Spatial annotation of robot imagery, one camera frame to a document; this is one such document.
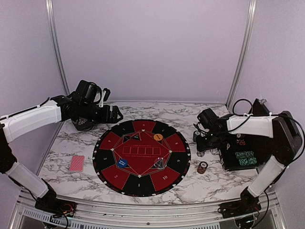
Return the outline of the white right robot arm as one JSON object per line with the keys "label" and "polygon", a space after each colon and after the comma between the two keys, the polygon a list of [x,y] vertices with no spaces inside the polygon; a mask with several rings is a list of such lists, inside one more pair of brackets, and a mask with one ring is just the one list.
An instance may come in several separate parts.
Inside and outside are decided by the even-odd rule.
{"label": "white right robot arm", "polygon": [[305,150],[304,129],[288,111],[219,117],[208,108],[197,119],[203,133],[196,137],[197,151],[217,149],[225,170],[262,167],[236,203],[241,214],[252,209],[253,198],[275,183]]}

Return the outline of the orange big blind button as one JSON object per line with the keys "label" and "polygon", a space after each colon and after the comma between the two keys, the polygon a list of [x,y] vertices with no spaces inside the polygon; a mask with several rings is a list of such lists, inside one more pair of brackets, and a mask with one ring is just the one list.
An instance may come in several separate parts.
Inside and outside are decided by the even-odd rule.
{"label": "orange big blind button", "polygon": [[163,140],[163,135],[161,135],[161,134],[155,134],[155,135],[153,136],[153,138],[154,138],[154,140],[156,140],[156,141],[161,141],[161,140]]}

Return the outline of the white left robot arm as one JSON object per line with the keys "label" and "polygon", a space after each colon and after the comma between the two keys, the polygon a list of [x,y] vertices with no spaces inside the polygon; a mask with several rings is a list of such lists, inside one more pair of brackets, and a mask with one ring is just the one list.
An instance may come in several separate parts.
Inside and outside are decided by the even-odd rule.
{"label": "white left robot arm", "polygon": [[115,124],[123,119],[117,106],[107,104],[111,91],[96,83],[81,80],[69,95],[48,98],[41,104],[3,115],[0,118],[0,172],[28,189],[49,212],[60,209],[60,201],[50,185],[27,168],[14,155],[11,144],[33,136],[49,125],[74,122],[76,129],[89,130],[96,124]]}

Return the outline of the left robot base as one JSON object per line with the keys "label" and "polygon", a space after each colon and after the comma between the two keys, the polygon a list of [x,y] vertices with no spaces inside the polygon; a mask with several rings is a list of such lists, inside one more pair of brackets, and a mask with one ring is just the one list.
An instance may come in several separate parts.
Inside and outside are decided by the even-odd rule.
{"label": "left robot base", "polygon": [[55,196],[44,196],[42,198],[37,198],[35,208],[52,213],[54,218],[59,218],[61,216],[73,217],[76,203],[58,199]]}

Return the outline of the blue small blind button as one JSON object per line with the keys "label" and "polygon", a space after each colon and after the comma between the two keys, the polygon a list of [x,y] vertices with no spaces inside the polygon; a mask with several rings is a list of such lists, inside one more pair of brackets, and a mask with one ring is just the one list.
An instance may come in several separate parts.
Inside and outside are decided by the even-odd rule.
{"label": "blue small blind button", "polygon": [[126,160],[126,159],[122,159],[122,158],[118,160],[117,166],[118,166],[119,168],[126,168],[126,167],[129,167],[127,160]]}

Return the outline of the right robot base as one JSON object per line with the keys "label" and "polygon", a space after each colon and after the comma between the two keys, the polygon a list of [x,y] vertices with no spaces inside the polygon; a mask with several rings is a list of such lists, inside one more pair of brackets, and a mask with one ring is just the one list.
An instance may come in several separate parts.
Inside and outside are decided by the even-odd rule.
{"label": "right robot base", "polygon": [[219,205],[218,213],[222,214],[224,219],[239,217],[245,214],[259,212],[262,209],[258,198],[240,199],[236,201],[225,202]]}

